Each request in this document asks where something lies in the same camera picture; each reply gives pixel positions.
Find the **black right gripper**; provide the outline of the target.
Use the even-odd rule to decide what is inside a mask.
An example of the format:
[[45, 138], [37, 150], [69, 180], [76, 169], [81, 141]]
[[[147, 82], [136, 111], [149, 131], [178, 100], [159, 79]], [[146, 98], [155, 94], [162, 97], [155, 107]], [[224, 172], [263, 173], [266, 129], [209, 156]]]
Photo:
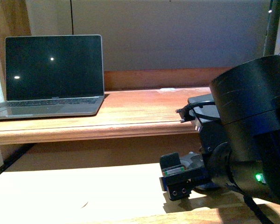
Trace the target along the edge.
[[159, 159], [162, 191], [171, 201], [189, 197], [195, 187], [224, 187], [231, 184], [229, 159], [231, 147], [227, 137], [201, 138], [199, 153], [180, 157], [177, 152]]

